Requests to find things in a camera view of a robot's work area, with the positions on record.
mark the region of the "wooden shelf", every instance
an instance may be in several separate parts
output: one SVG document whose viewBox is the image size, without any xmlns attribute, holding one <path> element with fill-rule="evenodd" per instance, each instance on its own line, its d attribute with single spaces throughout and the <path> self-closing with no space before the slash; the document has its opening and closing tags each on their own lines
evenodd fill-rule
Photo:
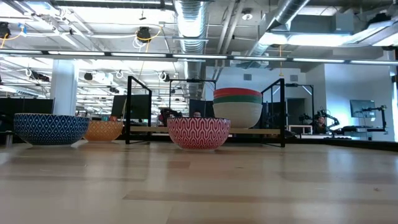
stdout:
<svg viewBox="0 0 398 224">
<path fill-rule="evenodd" d="M 133 132 L 153 132 L 153 133 L 166 133 L 169 131 L 166 127 L 143 127 L 132 126 L 130 131 Z M 231 128 L 230 134 L 280 134 L 279 129 L 244 129 L 244 128 Z"/>
</svg>

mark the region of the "orange patterned bowl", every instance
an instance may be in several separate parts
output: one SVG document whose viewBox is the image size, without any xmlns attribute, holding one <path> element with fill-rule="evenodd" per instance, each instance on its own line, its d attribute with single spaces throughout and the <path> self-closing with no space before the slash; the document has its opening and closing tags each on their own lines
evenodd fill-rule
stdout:
<svg viewBox="0 0 398 224">
<path fill-rule="evenodd" d="M 85 139 L 88 141 L 113 141 L 122 132 L 119 121 L 90 121 Z"/>
</svg>

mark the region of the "person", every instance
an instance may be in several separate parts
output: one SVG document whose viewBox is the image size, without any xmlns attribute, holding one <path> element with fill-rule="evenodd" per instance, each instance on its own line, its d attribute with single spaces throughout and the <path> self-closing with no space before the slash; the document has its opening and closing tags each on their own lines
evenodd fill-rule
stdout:
<svg viewBox="0 0 398 224">
<path fill-rule="evenodd" d="M 182 117 L 181 112 L 171 110 L 170 108 L 164 108 L 161 109 L 158 120 L 163 123 L 165 127 L 167 127 L 167 118 L 169 118 L 171 115 L 173 115 L 175 118 Z"/>
<path fill-rule="evenodd" d="M 318 116 L 317 120 L 313 123 L 314 134 L 326 134 L 325 118 Z"/>
<path fill-rule="evenodd" d="M 196 110 L 195 112 L 193 112 L 193 117 L 194 117 L 194 118 L 201 118 L 201 113 L 200 113 L 200 111 Z"/>
</svg>

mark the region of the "robotic arm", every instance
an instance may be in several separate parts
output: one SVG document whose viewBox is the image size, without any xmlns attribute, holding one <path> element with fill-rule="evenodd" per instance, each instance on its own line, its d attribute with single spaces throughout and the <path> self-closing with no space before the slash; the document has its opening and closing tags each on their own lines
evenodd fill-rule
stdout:
<svg viewBox="0 0 398 224">
<path fill-rule="evenodd" d="M 303 123 L 303 125 L 304 125 L 306 120 L 313 121 L 313 118 L 311 118 L 308 114 L 304 113 L 303 115 L 300 115 L 300 116 L 298 117 L 298 120 L 299 120 L 301 123 Z"/>
<path fill-rule="evenodd" d="M 333 120 L 333 124 L 331 124 L 331 125 L 329 125 L 329 126 L 326 127 L 326 130 L 327 130 L 327 131 L 329 131 L 330 128 L 332 128 L 332 127 L 335 127 L 335 126 L 340 125 L 340 122 L 338 121 L 338 119 L 335 118 L 334 116 L 328 114 L 328 113 L 326 112 L 326 110 L 320 110 L 320 111 L 318 111 L 317 115 L 318 115 L 318 116 L 322 116 L 322 117 L 324 117 L 324 118 L 329 118 L 329 119 L 332 119 L 332 120 Z"/>
</svg>

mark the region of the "monitor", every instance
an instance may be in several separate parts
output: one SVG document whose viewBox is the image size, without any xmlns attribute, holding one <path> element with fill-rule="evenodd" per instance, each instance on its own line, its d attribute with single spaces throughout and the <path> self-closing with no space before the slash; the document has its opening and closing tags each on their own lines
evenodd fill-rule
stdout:
<svg viewBox="0 0 398 224">
<path fill-rule="evenodd" d="M 16 113 L 52 114 L 53 99 L 0 98 L 0 112 L 14 116 Z"/>
<path fill-rule="evenodd" d="M 214 118 L 213 101 L 189 100 L 189 116 L 198 110 L 202 117 Z"/>
<path fill-rule="evenodd" d="M 373 100 L 350 100 L 349 105 L 351 107 L 352 118 L 375 118 L 375 111 L 363 111 L 362 109 L 375 108 Z"/>
<path fill-rule="evenodd" d="M 112 116 L 121 118 L 123 115 L 124 102 L 126 95 L 118 95 L 113 98 Z M 149 95 L 131 95 L 131 119 L 148 119 Z"/>
</svg>

